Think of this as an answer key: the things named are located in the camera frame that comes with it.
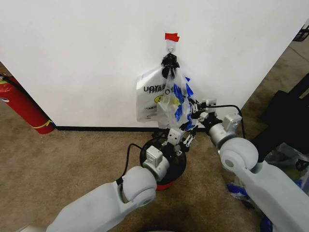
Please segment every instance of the black cable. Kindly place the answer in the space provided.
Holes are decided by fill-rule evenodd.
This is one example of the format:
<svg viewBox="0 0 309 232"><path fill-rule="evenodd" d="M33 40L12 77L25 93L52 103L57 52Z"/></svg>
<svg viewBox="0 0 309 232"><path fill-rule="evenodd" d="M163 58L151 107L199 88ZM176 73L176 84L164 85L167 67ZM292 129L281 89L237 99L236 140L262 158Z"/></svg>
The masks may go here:
<svg viewBox="0 0 309 232"><path fill-rule="evenodd" d="M139 148L140 150L142 150L142 148L136 144L130 144L129 147L127 148L127 152L126 152L126 166L125 166L125 170L124 170L124 173L121 175L121 177L123 177L125 174L126 174L126 170L127 170L127 167L129 165L129 156L130 156L130 148L132 146L135 146L137 148Z"/></svg>
<svg viewBox="0 0 309 232"><path fill-rule="evenodd" d="M243 122L243 116L241 113L241 110L239 109L238 106L236 105L208 105L206 106L206 108L224 108L224 107L234 107L238 110L239 115L241 116L241 130L242 130L242 137L245 139L246 138L246 133L245 133L245 125Z"/></svg>

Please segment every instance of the fire extinguisher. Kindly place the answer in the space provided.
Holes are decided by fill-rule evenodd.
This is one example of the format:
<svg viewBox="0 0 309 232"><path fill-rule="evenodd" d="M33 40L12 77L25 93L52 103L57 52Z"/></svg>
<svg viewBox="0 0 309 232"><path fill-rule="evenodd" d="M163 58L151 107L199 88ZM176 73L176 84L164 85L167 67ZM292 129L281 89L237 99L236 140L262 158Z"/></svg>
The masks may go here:
<svg viewBox="0 0 309 232"><path fill-rule="evenodd" d="M0 73L0 99L7 103L38 133L47 134L55 129L52 121L12 76Z"/></svg>

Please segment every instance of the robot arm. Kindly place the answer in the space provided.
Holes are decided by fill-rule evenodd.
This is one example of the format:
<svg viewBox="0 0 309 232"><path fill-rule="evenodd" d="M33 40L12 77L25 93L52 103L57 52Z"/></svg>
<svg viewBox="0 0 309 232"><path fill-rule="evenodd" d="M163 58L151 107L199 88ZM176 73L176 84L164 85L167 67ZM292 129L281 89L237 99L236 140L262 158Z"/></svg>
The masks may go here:
<svg viewBox="0 0 309 232"><path fill-rule="evenodd" d="M242 181L250 198L280 232L309 230L309 197L279 168L257 163L258 152L248 140L237 138L238 114L227 115L221 123L212 109L199 121L217 147L222 165Z"/></svg>

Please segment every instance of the white plastic bag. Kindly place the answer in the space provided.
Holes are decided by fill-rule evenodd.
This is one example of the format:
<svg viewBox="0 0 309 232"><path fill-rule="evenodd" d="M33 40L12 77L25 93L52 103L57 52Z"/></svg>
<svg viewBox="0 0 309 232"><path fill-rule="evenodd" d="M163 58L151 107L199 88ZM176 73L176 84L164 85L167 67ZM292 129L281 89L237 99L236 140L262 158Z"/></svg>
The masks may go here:
<svg viewBox="0 0 309 232"><path fill-rule="evenodd" d="M157 120L160 128L185 130L195 126L191 119L189 99L193 92L172 53L167 54L161 66L142 75L137 82L137 121Z"/></svg>
<svg viewBox="0 0 309 232"><path fill-rule="evenodd" d="M137 82L137 121L157 120L157 103L165 89L166 79L162 76L163 67L158 67L143 74Z"/></svg>

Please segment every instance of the black baseboard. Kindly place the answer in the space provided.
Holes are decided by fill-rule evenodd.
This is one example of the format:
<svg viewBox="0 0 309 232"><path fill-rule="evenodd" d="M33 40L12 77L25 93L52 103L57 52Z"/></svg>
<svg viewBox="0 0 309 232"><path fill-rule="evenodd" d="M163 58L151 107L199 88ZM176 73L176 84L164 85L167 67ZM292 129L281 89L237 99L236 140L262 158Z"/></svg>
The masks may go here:
<svg viewBox="0 0 309 232"><path fill-rule="evenodd" d="M160 131L158 127L66 127L57 126L58 131L130 131L130 132L154 132ZM205 128L198 128L197 132L204 132Z"/></svg>

